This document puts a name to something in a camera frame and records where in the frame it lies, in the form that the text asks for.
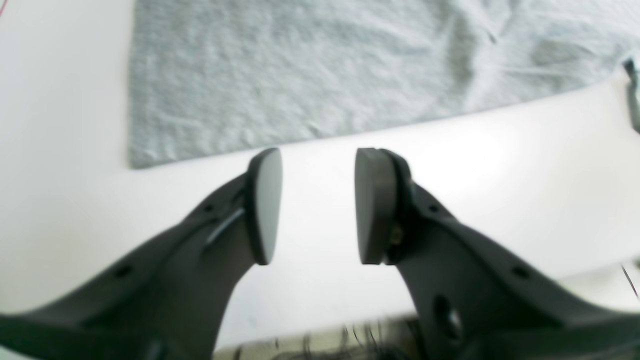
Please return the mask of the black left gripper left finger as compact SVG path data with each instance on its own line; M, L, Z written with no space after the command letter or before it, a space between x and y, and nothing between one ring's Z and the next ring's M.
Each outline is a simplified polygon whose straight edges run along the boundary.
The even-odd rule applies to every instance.
M268 148L84 285L2 315L1 346L39 360L209 360L236 285L274 257L281 196L281 151Z

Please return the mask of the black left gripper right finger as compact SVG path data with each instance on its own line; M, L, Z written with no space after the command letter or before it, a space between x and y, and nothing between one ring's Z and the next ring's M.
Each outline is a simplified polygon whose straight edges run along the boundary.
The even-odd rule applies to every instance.
M637 360L639 314L589 303L414 182L407 161L359 148L359 259L391 265L413 301L429 360Z

